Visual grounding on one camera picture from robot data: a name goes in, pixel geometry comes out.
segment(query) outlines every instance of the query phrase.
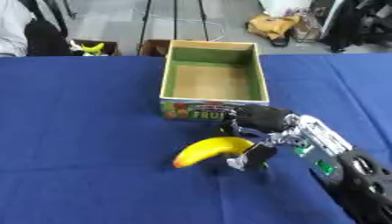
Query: black object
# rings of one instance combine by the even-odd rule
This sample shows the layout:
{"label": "black object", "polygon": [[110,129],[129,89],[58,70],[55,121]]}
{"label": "black object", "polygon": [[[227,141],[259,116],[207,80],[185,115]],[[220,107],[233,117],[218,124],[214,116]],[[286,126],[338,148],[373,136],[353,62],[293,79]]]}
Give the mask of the black object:
{"label": "black object", "polygon": [[174,39],[177,39],[178,19],[179,19],[178,0],[174,0],[174,35],[173,35]]}
{"label": "black object", "polygon": [[66,7],[66,14],[68,14],[71,19],[76,19],[77,13],[71,10],[68,0],[63,0],[63,4]]}
{"label": "black object", "polygon": [[239,107],[235,117],[240,127],[259,130],[262,133],[284,131],[284,118],[291,114],[287,109],[271,108],[255,104]]}
{"label": "black object", "polygon": [[144,42],[144,34],[145,34],[145,29],[147,27],[147,22],[149,21],[150,10],[151,10],[151,0],[147,2],[147,6],[145,7],[145,13],[143,17],[143,28],[142,28],[142,33],[140,34],[140,40],[137,47],[137,55],[140,55],[140,51],[142,50],[142,44]]}
{"label": "black object", "polygon": [[33,20],[24,30],[27,56],[71,56],[68,43],[57,28],[46,20]]}
{"label": "black object", "polygon": [[[29,11],[34,13],[38,21],[46,20],[44,14],[42,14],[42,11],[39,9],[36,0],[19,0],[19,2],[22,3],[24,7],[26,7]],[[56,21],[60,28],[61,36],[66,38],[68,36],[67,25],[66,22],[64,21],[61,10],[57,5],[56,0],[44,0],[44,2],[47,4],[49,9],[52,11],[52,14],[56,18]]]}
{"label": "black object", "polygon": [[269,38],[269,42],[275,47],[286,47],[290,43],[290,33],[290,31],[287,31],[282,37],[276,39]]}
{"label": "black object", "polygon": [[254,144],[247,150],[248,162],[245,164],[245,169],[259,169],[260,165],[267,162],[270,158],[277,154],[276,147],[266,147],[262,144]]}
{"label": "black object", "polygon": [[350,45],[371,43],[383,45],[392,40],[392,20],[377,17],[376,13],[390,0],[346,0],[339,9],[328,35],[321,42],[331,47],[331,52],[341,53]]}
{"label": "black object", "polygon": [[206,15],[206,12],[204,11],[203,0],[198,0],[198,1],[199,1],[199,10],[200,10],[201,22],[203,23],[204,35],[206,37],[206,41],[209,41],[207,24],[206,24],[207,15]]}
{"label": "black object", "polygon": [[357,223],[392,223],[391,171],[358,148],[337,159],[344,172],[341,183],[329,185],[311,171],[312,176]]}

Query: cardboard box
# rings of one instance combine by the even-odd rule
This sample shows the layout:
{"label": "cardboard box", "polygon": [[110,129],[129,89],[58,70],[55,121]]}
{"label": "cardboard box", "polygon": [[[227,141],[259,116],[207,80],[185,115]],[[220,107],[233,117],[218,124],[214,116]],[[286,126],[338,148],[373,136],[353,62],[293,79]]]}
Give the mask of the cardboard box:
{"label": "cardboard box", "polygon": [[244,104],[269,105],[257,45],[173,40],[160,93],[164,117],[220,120]]}

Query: blue table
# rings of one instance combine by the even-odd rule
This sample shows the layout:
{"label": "blue table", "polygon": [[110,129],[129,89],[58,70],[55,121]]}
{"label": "blue table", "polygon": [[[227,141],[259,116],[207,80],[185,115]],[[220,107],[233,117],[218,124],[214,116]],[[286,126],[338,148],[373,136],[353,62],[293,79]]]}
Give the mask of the blue table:
{"label": "blue table", "polygon": [[[391,54],[262,56],[271,105],[389,165]],[[0,59],[0,223],[353,223],[282,148],[270,174],[171,168],[214,124],[160,116],[163,59]]]}

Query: banana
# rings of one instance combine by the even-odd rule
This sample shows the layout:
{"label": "banana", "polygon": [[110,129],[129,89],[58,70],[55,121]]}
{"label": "banana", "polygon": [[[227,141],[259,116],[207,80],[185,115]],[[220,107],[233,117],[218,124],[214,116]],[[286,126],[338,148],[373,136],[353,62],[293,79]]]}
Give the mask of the banana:
{"label": "banana", "polygon": [[208,138],[183,149],[174,159],[173,166],[176,168],[187,167],[221,153],[239,155],[253,144],[249,140],[235,136]]}
{"label": "banana", "polygon": [[104,43],[100,43],[98,45],[91,46],[91,47],[81,45],[81,48],[83,49],[83,52],[85,52],[85,53],[99,53],[103,49],[104,46],[105,46]]}

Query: fruit illustration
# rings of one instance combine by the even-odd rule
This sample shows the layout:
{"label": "fruit illustration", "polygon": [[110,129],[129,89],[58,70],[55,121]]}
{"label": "fruit illustration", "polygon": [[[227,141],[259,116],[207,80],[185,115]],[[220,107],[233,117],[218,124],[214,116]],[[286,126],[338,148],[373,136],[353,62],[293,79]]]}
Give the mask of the fruit illustration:
{"label": "fruit illustration", "polygon": [[165,112],[164,113],[164,116],[166,117],[166,118],[169,118],[169,119],[174,119],[174,118],[176,118],[176,114],[174,113],[174,112]]}
{"label": "fruit illustration", "polygon": [[179,109],[177,113],[178,113],[178,117],[181,119],[188,118],[188,111],[186,109]]}
{"label": "fruit illustration", "polygon": [[186,105],[183,102],[174,103],[175,109],[186,109]]}
{"label": "fruit illustration", "polygon": [[170,101],[164,101],[163,105],[164,105],[164,111],[173,111],[174,110],[173,103]]}

